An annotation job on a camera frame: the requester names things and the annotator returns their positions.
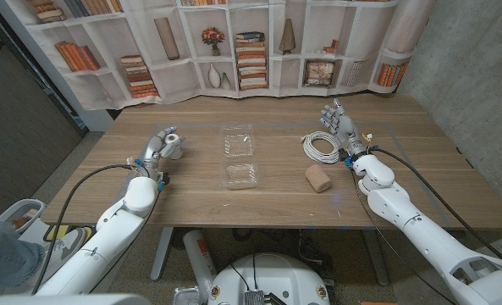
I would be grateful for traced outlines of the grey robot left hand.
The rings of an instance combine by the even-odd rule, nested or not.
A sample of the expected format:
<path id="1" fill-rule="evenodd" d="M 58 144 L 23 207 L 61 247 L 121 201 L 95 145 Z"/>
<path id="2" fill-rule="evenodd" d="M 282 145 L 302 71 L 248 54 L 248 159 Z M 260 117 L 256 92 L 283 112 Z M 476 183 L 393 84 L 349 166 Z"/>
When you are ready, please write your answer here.
<path id="1" fill-rule="evenodd" d="M 146 169 L 155 169 L 160 158 L 177 160 L 182 157 L 182 143 L 185 138 L 177 135 L 175 131 L 176 127 L 170 126 L 150 139 L 142 159 Z"/>

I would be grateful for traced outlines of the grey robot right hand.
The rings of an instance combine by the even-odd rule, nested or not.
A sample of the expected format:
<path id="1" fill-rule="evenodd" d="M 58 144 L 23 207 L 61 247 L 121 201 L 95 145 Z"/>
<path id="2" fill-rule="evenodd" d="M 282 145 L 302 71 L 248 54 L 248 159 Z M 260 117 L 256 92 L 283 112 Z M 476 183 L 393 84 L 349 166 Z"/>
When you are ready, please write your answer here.
<path id="1" fill-rule="evenodd" d="M 345 109 L 340 104 L 337 97 L 334 98 L 333 107 L 325 105 L 321 114 L 323 116 L 320 118 L 320 121 L 330 130 L 330 133 L 337 138 L 339 146 L 345 150 L 349 156 L 364 153 L 366 151 L 356 126 L 346 114 Z"/>

